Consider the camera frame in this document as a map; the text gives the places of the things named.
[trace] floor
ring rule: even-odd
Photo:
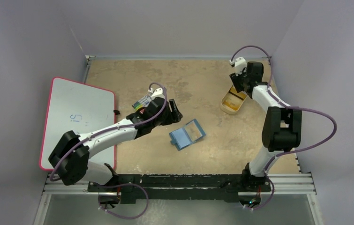
[[[270,76],[266,62],[264,80]],[[87,84],[112,90],[121,115],[159,82],[167,88],[184,115],[180,123],[159,126],[139,139],[117,146],[118,173],[241,173],[262,146],[265,112],[247,99],[236,115],[221,111],[219,103],[232,85],[227,60],[95,60]],[[197,119],[206,137],[178,151],[168,133]],[[278,159],[270,173],[298,173],[294,154]]]

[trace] white wall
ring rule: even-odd
[[[336,119],[336,136],[298,157],[313,172],[326,224],[354,224],[354,1],[305,0],[273,63],[283,99]],[[331,132],[319,116],[303,121],[301,146]]]
[[[231,57],[274,53],[303,0],[64,0],[84,53],[113,57]],[[245,50],[246,56],[263,56]]]
[[[83,78],[84,54],[54,4],[0,0],[0,224],[33,223],[51,79]]]

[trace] whiteboard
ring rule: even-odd
[[[77,134],[96,131],[115,123],[115,95],[113,92],[86,84],[55,77],[41,146],[39,165],[52,170],[48,157],[62,135],[73,130]],[[90,161],[115,167],[116,152],[112,146],[93,156]]]

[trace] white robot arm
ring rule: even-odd
[[[149,92],[151,101],[146,107],[139,108],[116,124],[79,135],[68,131],[62,136],[48,160],[54,168],[60,163],[56,172],[65,185],[72,185],[80,180],[100,185],[109,183],[117,173],[110,165],[93,163],[90,158],[111,146],[146,135],[158,125],[169,125],[182,119],[175,101],[165,101],[161,88],[150,89]],[[157,116],[153,120],[143,123],[155,115]],[[78,146],[62,160],[75,145]]]
[[[301,111],[286,109],[289,104],[280,99],[268,85],[262,81],[264,66],[259,62],[247,62],[243,57],[230,61],[235,73],[229,75],[238,92],[246,92],[267,112],[262,132],[263,147],[253,161],[246,165],[246,174],[264,177],[276,162],[271,159],[279,153],[298,147],[301,142]],[[280,127],[284,122],[287,127]]]

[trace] small tray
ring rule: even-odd
[[[244,92],[238,93],[234,86],[232,86],[229,91],[222,98],[219,106],[222,111],[234,115],[243,105],[243,102],[246,100],[247,94]]]

